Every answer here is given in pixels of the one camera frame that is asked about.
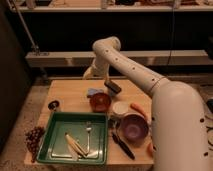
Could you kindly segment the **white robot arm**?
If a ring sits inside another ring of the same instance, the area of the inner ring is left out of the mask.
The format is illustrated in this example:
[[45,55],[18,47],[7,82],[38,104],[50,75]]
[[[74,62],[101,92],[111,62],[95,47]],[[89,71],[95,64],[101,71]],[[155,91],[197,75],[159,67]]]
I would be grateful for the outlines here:
[[95,41],[95,58],[84,77],[108,79],[108,68],[114,67],[152,99],[154,171],[213,171],[205,108],[197,90],[129,59],[120,48],[115,36]]

